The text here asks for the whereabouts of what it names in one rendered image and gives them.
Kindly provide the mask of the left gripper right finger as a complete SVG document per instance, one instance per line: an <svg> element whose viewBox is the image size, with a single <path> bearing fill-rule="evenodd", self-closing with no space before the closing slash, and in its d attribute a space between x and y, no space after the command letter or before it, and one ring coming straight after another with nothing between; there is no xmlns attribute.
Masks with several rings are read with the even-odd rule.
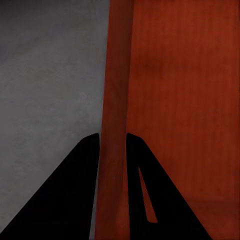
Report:
<svg viewBox="0 0 240 240"><path fill-rule="evenodd" d="M146 142L126 134L130 240L212 240ZM157 223L147 220L139 168Z"/></svg>

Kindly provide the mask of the storage box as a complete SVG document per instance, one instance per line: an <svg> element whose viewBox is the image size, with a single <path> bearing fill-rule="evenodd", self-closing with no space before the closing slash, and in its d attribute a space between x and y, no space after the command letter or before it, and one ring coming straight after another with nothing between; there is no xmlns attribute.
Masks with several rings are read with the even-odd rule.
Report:
<svg viewBox="0 0 240 240"><path fill-rule="evenodd" d="M110 0L94 240L131 240L128 133L212 240L240 240L240 0Z"/></svg>

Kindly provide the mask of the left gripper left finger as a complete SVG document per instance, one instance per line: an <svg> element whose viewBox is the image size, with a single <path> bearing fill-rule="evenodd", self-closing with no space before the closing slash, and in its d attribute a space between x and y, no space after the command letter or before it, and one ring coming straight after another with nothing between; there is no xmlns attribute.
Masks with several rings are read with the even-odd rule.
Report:
<svg viewBox="0 0 240 240"><path fill-rule="evenodd" d="M0 240L89 240L99 159L99 133L83 138Z"/></svg>

